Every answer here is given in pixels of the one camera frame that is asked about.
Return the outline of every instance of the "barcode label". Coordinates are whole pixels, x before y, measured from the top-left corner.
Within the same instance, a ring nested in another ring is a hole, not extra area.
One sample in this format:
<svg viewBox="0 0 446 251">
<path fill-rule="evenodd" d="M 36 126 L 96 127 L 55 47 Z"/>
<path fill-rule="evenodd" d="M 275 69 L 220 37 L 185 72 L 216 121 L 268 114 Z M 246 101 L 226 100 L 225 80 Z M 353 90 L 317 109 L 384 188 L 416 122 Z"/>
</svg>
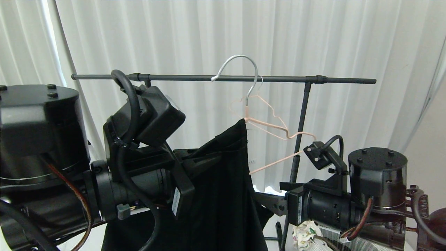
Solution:
<svg viewBox="0 0 446 251">
<path fill-rule="evenodd" d="M 299 206 L 297 208 L 297 223 L 302 223 L 302 196 L 299 197 Z"/>
<path fill-rule="evenodd" d="M 178 190 L 178 188 L 175 188 L 175 193 L 173 194 L 173 202 L 172 202 L 172 212 L 173 214 L 175 214 L 175 216 L 177 215 L 177 210 L 178 210 L 178 203 L 180 202 L 180 191 Z"/>
</svg>

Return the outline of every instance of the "hanger hook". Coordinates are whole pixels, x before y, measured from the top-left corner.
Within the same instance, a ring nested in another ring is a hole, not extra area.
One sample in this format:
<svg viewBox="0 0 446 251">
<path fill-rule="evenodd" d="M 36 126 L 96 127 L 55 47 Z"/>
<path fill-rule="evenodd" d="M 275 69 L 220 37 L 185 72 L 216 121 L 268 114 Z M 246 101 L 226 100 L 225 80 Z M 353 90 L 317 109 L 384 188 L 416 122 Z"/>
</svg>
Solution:
<svg viewBox="0 0 446 251">
<path fill-rule="evenodd" d="M 254 60 L 252 60 L 250 57 L 246 56 L 246 55 L 233 55 L 230 58 L 228 58 L 226 60 L 226 62 L 224 62 L 224 64 L 220 67 L 219 72 L 217 73 L 217 75 L 211 77 L 211 81 L 214 82 L 217 80 L 217 78 L 220 77 L 220 75 L 223 72 L 223 69 L 226 67 L 227 63 L 229 63 L 231 60 L 235 59 L 235 58 L 247 58 L 249 59 L 249 61 L 251 61 L 252 65 L 254 66 L 254 70 L 255 70 L 255 74 L 254 74 L 254 83 L 252 84 L 251 88 L 248 91 L 248 94 L 246 95 L 246 101 L 245 101 L 245 106 L 248 106 L 248 99 L 249 99 L 249 95 L 251 95 L 252 90 L 254 90 L 254 87 L 256 86 L 257 83 L 257 76 L 258 76 L 258 70 L 257 70 L 257 65 L 256 62 L 254 62 Z"/>
</svg>

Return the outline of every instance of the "clothing rack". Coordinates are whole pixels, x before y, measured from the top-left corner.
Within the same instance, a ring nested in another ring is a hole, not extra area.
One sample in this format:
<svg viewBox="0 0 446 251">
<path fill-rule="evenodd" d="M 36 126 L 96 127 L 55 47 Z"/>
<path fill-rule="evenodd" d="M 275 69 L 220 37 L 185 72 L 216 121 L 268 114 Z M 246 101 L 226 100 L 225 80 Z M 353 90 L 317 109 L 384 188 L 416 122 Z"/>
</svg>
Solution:
<svg viewBox="0 0 446 251">
<path fill-rule="evenodd" d="M 146 86 L 151 86 L 151 81 L 211 81 L 213 75 L 155 75 L 155 74 L 141 74 L 132 73 L 127 75 L 132 81 L 144 82 Z M 112 79 L 111 75 L 71 75 L 73 80 L 81 79 Z M 280 83 L 304 83 L 304 96 L 302 100 L 301 115 L 299 118 L 298 132 L 302 132 L 304 129 L 304 122 L 306 116 L 306 110 L 308 105 L 308 99 L 310 97 L 310 90 L 312 84 L 325 84 L 325 83 L 343 83 L 343 84 L 375 84 L 376 79 L 358 79 L 358 78 L 329 78 L 326 76 L 262 76 L 263 82 L 280 82 Z M 215 81 L 221 82 L 253 82 L 254 76 L 245 75 L 222 75 Z M 294 152 L 298 152 L 301 147 L 302 134 L 296 137 L 296 146 Z M 299 170 L 300 156 L 293 157 L 293 164 L 291 166 L 291 173 L 289 177 L 290 183 L 295 183 L 297 180 L 297 172 Z M 288 215 L 285 217 L 285 225 L 282 231 L 280 222 L 276 222 L 277 237 L 265 237 L 265 240 L 277 240 L 279 242 L 279 250 L 285 251 L 286 237 L 288 234 Z"/>
</svg>

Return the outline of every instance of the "vertical rack pole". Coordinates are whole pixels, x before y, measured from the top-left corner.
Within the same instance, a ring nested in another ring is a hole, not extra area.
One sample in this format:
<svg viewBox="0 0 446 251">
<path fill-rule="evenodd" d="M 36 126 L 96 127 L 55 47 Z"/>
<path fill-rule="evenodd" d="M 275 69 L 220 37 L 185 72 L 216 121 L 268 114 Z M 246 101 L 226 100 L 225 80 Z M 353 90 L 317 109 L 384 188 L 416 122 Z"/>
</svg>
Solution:
<svg viewBox="0 0 446 251">
<path fill-rule="evenodd" d="M 306 115 L 306 109 L 308 105 L 308 98 L 310 97 L 310 90 L 311 90 L 311 82 L 305 82 L 305 89 L 304 89 L 304 98 L 302 100 L 302 109 L 301 109 L 301 117 L 299 119 L 299 128 L 298 132 L 302 132 L 304 130 L 304 122 L 305 122 L 305 115 Z M 299 134 L 296 137 L 296 146 L 294 148 L 294 152 L 298 152 L 301 148 L 301 140 L 302 140 L 302 134 Z M 299 155 L 294 156 L 293 158 L 293 164 L 291 166 L 291 174 L 289 177 L 289 181 L 295 183 L 297 180 L 297 172 L 299 170 L 299 163 L 300 163 L 301 157 Z M 285 222 L 283 226 L 283 232 L 281 231 L 280 227 L 278 228 L 277 225 L 280 226 L 280 222 L 276 223 L 276 231 L 277 236 L 282 236 L 282 240 L 279 241 L 279 250 L 285 251 L 285 244 L 286 244 L 286 237 L 288 235 L 288 215 L 285 217 Z"/>
</svg>

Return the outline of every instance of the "clothes hanger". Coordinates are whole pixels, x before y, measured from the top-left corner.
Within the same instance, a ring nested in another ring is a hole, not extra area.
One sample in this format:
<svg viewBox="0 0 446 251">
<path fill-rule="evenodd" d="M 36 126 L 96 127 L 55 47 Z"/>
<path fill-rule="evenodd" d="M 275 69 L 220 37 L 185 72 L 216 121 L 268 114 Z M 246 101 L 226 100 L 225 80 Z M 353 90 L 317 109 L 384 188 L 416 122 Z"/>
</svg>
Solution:
<svg viewBox="0 0 446 251">
<path fill-rule="evenodd" d="M 273 133 L 271 133 L 271 132 L 268 132 L 267 130 L 265 130 L 265 129 L 263 129 L 263 128 L 260 128 L 259 126 L 255 125 L 254 123 L 259 124 L 259 125 L 263 125 L 263 126 L 268 126 L 268 127 L 276 128 L 276 129 L 279 129 L 279 130 L 282 130 L 282 131 L 286 132 L 286 137 L 287 137 L 288 139 L 294 138 L 294 137 L 296 137 L 296 136 L 299 135 L 299 134 L 306 134 L 306 135 L 310 135 L 310 136 L 312 136 L 312 137 L 314 138 L 314 140 L 316 140 L 316 136 L 315 136 L 314 134 L 307 133 L 307 132 L 297 132 L 297 133 L 293 134 L 292 136 L 290 136 L 290 135 L 289 135 L 290 133 L 289 133 L 289 131 L 288 131 L 288 127 L 285 125 L 285 123 L 283 122 L 283 120 L 282 120 L 280 117 L 278 117 L 278 116 L 275 115 L 275 113 L 274 113 L 274 108 L 273 108 L 268 102 L 266 102 L 262 97 L 260 97 L 260 95 L 259 95 L 260 90 L 257 92 L 257 95 L 255 95 L 255 96 L 258 97 L 258 98 L 260 98 L 260 100 L 262 100 L 264 103 L 266 103 L 266 104 L 268 105 L 268 107 L 270 107 L 270 108 L 273 110 L 273 116 L 279 118 L 280 121 L 282 122 L 282 124 L 284 125 L 284 127 L 282 127 L 282 126 L 278 126 L 278 125 L 274 125 L 274 124 L 270 124 L 270 123 L 266 123 L 266 122 L 263 122 L 263 121 L 254 119 L 254 118 L 252 118 L 252 117 L 249 116 L 248 100 L 249 100 L 249 96 L 251 95 L 251 92 L 253 91 L 254 87 L 255 87 L 256 84 L 257 84 L 257 77 L 258 77 L 258 69 L 257 69 L 257 65 L 256 65 L 256 63 L 254 62 L 254 60 L 252 60 L 250 57 L 248 57 L 248 56 L 246 56 L 246 55 L 242 55 L 242 54 L 231 56 L 231 57 L 228 58 L 228 59 L 225 61 L 225 63 L 220 67 L 220 70 L 218 71 L 217 75 L 211 77 L 211 81 L 214 82 L 215 80 L 217 80 L 217 79 L 220 77 L 220 75 L 221 75 L 221 73 L 223 72 L 223 69 L 226 67 L 226 65 L 227 65 L 231 60 L 233 60 L 233 59 L 235 59 L 235 58 L 246 58 L 246 59 L 248 59 L 248 60 L 251 61 L 251 63 L 253 64 L 253 66 L 254 66 L 254 70 L 255 70 L 255 74 L 254 74 L 254 83 L 252 84 L 251 88 L 249 89 L 249 91 L 248 91 L 248 93 L 247 93 L 247 95 L 246 95 L 246 100 L 245 100 L 245 118 L 244 118 L 245 122 L 246 122 L 246 123 L 250 123 L 250 124 L 254 125 L 255 127 L 257 127 L 257 128 L 259 128 L 259 129 L 265 131 L 266 133 L 271 134 L 271 135 L 273 135 L 273 136 L 276 136 L 276 137 L 278 137 L 278 138 L 280 138 L 280 139 L 283 139 L 283 140 L 286 140 L 286 139 L 284 139 L 284 138 L 282 138 L 282 137 L 280 137 L 280 136 L 277 136 L 277 135 L 275 135 L 275 134 L 273 134 Z M 259 172 L 259 171 L 261 171 L 261 170 L 264 170 L 264 169 L 266 169 L 266 168 L 268 168 L 268 167 L 270 167 L 270 166 L 273 166 L 273 165 L 275 165 L 275 164 L 277 164 L 277 163 L 280 163 L 280 162 L 282 162 L 282 161 L 284 161 L 284 160 L 290 159 L 290 158 L 292 158 L 292 157 L 294 157 L 294 156 L 296 156 L 296 155 L 298 155 L 298 154 L 300 154 L 300 153 L 302 153 L 302 152 L 303 152 L 303 151 L 299 151 L 299 152 L 294 153 L 294 154 L 292 154 L 292 155 L 290 155 L 290 156 L 287 156 L 287 157 L 285 157 L 285 158 L 283 158 L 283 159 L 280 159 L 280 160 L 275 161 L 275 162 L 273 162 L 273 163 L 271 163 L 271 164 L 268 164 L 268 165 L 266 165 L 266 166 L 264 166 L 264 167 L 258 168 L 258 169 L 256 169 L 256 170 L 250 172 L 249 175 L 251 175 L 251 174 L 253 174 L 253 173 L 256 173 L 256 172 Z"/>
</svg>

